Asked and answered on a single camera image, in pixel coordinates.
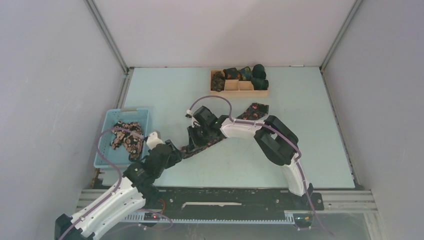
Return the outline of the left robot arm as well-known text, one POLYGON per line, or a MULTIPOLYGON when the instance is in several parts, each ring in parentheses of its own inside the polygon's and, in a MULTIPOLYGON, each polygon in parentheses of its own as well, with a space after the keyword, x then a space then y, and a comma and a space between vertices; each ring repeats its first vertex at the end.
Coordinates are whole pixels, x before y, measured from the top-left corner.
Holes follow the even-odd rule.
POLYGON ((71 216, 62 214, 55 221, 56 240, 99 240, 130 213, 153 208, 159 199, 154 186, 164 170, 183 159, 182 152, 154 131, 146 138, 148 154, 132 163, 99 198, 71 216))

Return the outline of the dark floral rose tie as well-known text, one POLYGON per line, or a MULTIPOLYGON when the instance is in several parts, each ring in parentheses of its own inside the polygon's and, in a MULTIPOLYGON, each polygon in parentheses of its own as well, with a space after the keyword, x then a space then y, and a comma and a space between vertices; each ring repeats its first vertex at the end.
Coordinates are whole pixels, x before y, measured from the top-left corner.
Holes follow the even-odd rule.
MULTIPOLYGON (((236 120, 242 121, 258 121, 261 118, 265 117, 269 112, 269 106, 266 104, 254 102, 252 103, 242 114, 237 116, 236 120)), ((207 127, 209 129, 216 129, 219 134, 222 134, 222 141, 227 138, 227 136, 221 132, 221 127, 225 121, 230 123, 230 119, 227 115, 221 115, 216 117, 207 107, 202 106, 197 111, 194 112, 194 126, 207 127)), ((180 151, 182 152, 182 158, 188 159, 191 158, 200 152, 187 152, 186 146, 182 146, 180 151)))

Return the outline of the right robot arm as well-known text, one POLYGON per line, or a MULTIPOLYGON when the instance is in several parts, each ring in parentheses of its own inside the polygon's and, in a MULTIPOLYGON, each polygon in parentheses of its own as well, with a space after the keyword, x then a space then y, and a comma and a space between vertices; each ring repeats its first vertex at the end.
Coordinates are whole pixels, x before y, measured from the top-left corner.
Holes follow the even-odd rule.
POLYGON ((258 109, 240 118, 217 117, 205 106, 186 116, 191 118, 191 125, 187 128, 189 143, 181 148, 185 159, 225 139, 253 139, 266 158, 281 167, 291 193, 291 204, 297 209, 310 204, 314 189, 300 164, 299 139, 278 117, 269 115, 262 119, 265 113, 258 109))

